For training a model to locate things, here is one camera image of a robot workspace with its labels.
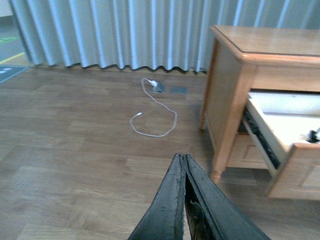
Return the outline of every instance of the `open drawer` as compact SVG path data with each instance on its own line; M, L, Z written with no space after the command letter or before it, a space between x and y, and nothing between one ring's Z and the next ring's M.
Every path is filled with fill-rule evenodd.
M251 92L242 119L273 176L268 196L320 200L320 94Z

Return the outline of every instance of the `drawer slide rail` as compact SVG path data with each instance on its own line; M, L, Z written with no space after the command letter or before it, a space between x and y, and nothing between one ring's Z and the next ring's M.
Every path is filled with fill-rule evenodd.
M250 114L250 112L248 111L247 108L244 109L243 117L246 119L252 133L254 135L256 135L256 137L260 141L260 143L261 143L265 153L269 157L272 165L277 170L280 165L280 161L279 161L278 157L275 155L275 153L273 152L273 150L271 149L269 143L267 142L267 140L265 139L263 134L261 133L257 122L254 120L254 118L252 117L252 115Z

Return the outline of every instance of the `wooden dresser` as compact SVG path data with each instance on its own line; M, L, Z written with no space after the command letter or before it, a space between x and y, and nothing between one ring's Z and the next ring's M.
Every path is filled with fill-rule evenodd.
M291 130L305 129L292 125L283 134L288 124L272 118L283 115L296 126L312 121L310 130L320 127L320 30L211 30L214 44L199 126L204 129L206 123L214 148L211 179L217 183L226 167L268 168L270 197L320 200L320 144L294 137L288 143ZM241 122L247 133L240 131ZM280 122L285 127L274 126Z

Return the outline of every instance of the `cable plug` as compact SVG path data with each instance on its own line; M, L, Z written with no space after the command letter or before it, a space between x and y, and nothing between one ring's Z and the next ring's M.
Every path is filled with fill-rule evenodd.
M158 86L158 83L154 80L148 80L148 82L152 85L153 88L156 88Z

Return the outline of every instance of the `wooden tabletop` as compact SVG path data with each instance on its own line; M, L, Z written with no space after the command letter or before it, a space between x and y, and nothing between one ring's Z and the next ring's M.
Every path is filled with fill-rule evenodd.
M320 30L224 25L211 29L241 61L320 66Z

